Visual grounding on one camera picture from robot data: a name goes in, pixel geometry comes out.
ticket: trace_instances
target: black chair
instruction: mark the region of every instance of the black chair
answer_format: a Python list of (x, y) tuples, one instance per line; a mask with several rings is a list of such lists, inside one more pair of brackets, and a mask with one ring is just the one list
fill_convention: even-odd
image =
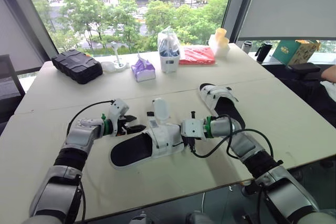
[(313, 79), (306, 79), (305, 81), (317, 81), (320, 79), (320, 70), (319, 66), (316, 66), (314, 63), (307, 62), (302, 64), (287, 65), (286, 69), (292, 73), (297, 74), (297, 80), (303, 80), (309, 73), (318, 73), (314, 76)]
[(25, 95), (10, 60), (0, 56), (0, 135)]

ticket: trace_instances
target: glass panel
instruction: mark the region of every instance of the glass panel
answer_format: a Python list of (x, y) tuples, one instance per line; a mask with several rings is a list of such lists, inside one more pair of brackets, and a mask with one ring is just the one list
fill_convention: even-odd
[[(271, 41), (273, 46), (268, 53), (268, 56), (265, 58), (264, 63), (280, 63), (274, 57), (270, 57), (277, 46), (280, 43), (280, 40), (251, 40), (253, 43), (249, 51), (249, 55), (256, 59), (255, 54), (261, 44), (265, 41)], [(336, 40), (319, 40), (321, 43), (320, 48), (313, 53), (308, 62), (320, 63), (320, 64), (335, 64), (336, 63)], [(239, 41), (237, 45), (241, 46), (244, 42)]]
[(92, 55), (157, 50), (171, 26), (181, 44), (206, 44), (221, 26), (228, 0), (32, 0), (59, 51)]

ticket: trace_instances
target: white slipper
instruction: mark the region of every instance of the white slipper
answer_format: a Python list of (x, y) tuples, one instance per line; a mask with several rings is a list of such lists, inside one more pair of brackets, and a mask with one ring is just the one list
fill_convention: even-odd
[(111, 150), (110, 160), (114, 168), (125, 169), (184, 149), (180, 126), (165, 122), (169, 118), (165, 101), (158, 98), (153, 101), (153, 105), (155, 113), (147, 112), (150, 127)]
[(235, 107), (238, 100), (231, 94), (228, 88), (222, 88), (213, 84), (204, 83), (200, 87), (200, 96), (213, 116), (228, 114), (231, 118), (245, 128), (245, 122)]

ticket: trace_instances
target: person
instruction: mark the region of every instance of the person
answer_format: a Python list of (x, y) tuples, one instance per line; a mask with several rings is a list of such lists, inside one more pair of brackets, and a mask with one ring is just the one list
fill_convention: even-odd
[(321, 78), (325, 81), (280, 81), (336, 128), (336, 65), (326, 69)]

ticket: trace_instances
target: black cable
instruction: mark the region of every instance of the black cable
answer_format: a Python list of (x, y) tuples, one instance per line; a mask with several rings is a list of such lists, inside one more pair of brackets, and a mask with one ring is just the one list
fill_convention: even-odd
[(227, 147), (226, 147), (226, 154), (231, 157), (231, 158), (234, 158), (234, 159), (239, 159), (238, 157), (232, 155), (229, 150), (230, 150), (230, 146), (231, 146), (231, 142), (232, 142), (232, 137), (233, 137), (233, 127), (232, 127), (232, 119), (231, 119), (231, 116), (229, 116), (228, 114), (223, 114), (223, 115), (219, 115), (216, 119), (218, 118), (228, 118), (229, 120), (229, 124), (230, 124), (230, 133), (229, 133), (229, 142), (227, 144)]
[(183, 141), (182, 142), (179, 142), (178, 144), (173, 144), (172, 147), (177, 147), (178, 145), (180, 144), (183, 144)]
[(272, 145), (271, 145), (271, 142), (268, 140), (267, 136), (265, 136), (262, 132), (258, 131), (258, 130), (254, 130), (254, 129), (242, 129), (242, 130), (237, 130), (233, 133), (233, 135), (239, 133), (239, 132), (244, 132), (244, 131), (251, 131), (251, 132), (255, 132), (255, 133), (258, 133), (260, 136), (262, 136), (265, 141), (267, 142), (268, 144), (268, 147), (269, 147), (269, 151), (270, 151), (270, 155), (271, 157), (274, 157), (274, 154), (273, 154), (273, 148), (272, 148)]
[(88, 108), (90, 108), (90, 107), (92, 107), (92, 106), (94, 106), (94, 105), (101, 104), (101, 103), (108, 103), (108, 102), (110, 102), (110, 103), (112, 104), (112, 103), (114, 103), (114, 100), (110, 100), (110, 101), (102, 101), (102, 102), (96, 102), (96, 103), (93, 103), (93, 104), (91, 104), (91, 105), (89, 105), (89, 106), (86, 106), (84, 109), (82, 109), (81, 111), (79, 111), (79, 112), (78, 112), (78, 113), (71, 119), (71, 121), (70, 121), (69, 124), (68, 124), (68, 128), (67, 128), (67, 136), (69, 135), (69, 132), (70, 132), (70, 128), (71, 128), (72, 123), (74, 122), (74, 120), (76, 119), (76, 117), (77, 117), (80, 113), (82, 113), (84, 110), (86, 110), (86, 109), (88, 109)]
[[(267, 142), (268, 146), (269, 146), (269, 149), (270, 149), (270, 155), (271, 157), (273, 157), (273, 148), (272, 148), (272, 145), (270, 143), (270, 141), (268, 140), (268, 138), (260, 131), (258, 130), (254, 130), (254, 129), (242, 129), (242, 130), (237, 130), (235, 132), (233, 132), (232, 134), (230, 134), (229, 136), (226, 136), (225, 138), (223, 138), (208, 154), (205, 154), (205, 155), (198, 155), (196, 153), (196, 150), (195, 150), (195, 147), (192, 146), (191, 148), (191, 152), (196, 156), (196, 157), (199, 157), (199, 158), (206, 158), (206, 157), (209, 157), (211, 154), (213, 154), (228, 138), (230, 138), (232, 140), (232, 136), (239, 133), (239, 132), (244, 132), (244, 131), (251, 131), (251, 132), (255, 132), (255, 133), (258, 133), (259, 135), (261, 135)], [(226, 153), (232, 157), (232, 158), (236, 158), (238, 159), (237, 157), (235, 156), (232, 156), (230, 153), (228, 153), (228, 150), (230, 148), (230, 145), (231, 145), (231, 141), (229, 140), (228, 142), (228, 145), (227, 145), (227, 148), (226, 148)]]
[(258, 201), (257, 201), (257, 221), (258, 221), (258, 224), (261, 224), (261, 221), (260, 221), (260, 204), (261, 204), (261, 195), (263, 194), (263, 189), (261, 188), (260, 189), (260, 192), (258, 193)]
[(82, 191), (82, 198), (83, 198), (83, 213), (82, 213), (82, 221), (81, 224), (85, 224), (85, 213), (86, 213), (86, 198), (85, 198), (85, 193), (84, 193), (84, 188), (82, 181), (79, 182), (80, 189)]

